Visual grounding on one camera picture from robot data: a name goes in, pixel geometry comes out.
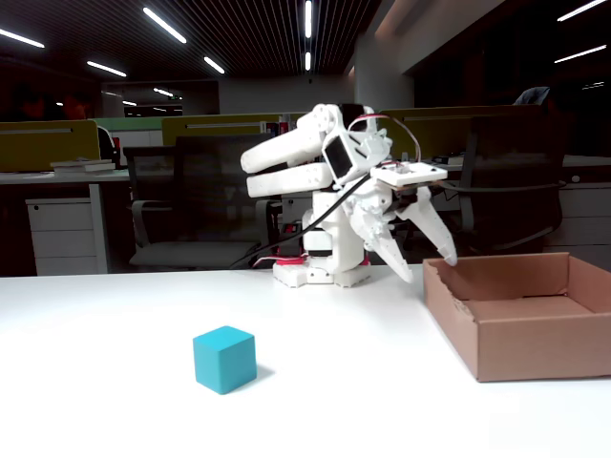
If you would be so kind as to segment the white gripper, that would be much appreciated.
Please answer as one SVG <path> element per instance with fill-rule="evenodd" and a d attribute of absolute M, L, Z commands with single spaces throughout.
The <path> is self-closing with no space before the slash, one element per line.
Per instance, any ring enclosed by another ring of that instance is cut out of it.
<path fill-rule="evenodd" d="M 368 251 L 375 252 L 403 281 L 413 282 L 413 273 L 390 232 L 389 222 L 399 217 L 409 220 L 435 246 L 438 254 L 450 266 L 457 264 L 453 236 L 428 198 L 427 188 L 416 189 L 415 201 L 404 208 L 391 210 L 393 190 L 384 183 L 365 182 L 353 185 L 351 194 L 344 193 L 343 203 L 351 229 L 359 236 Z"/>

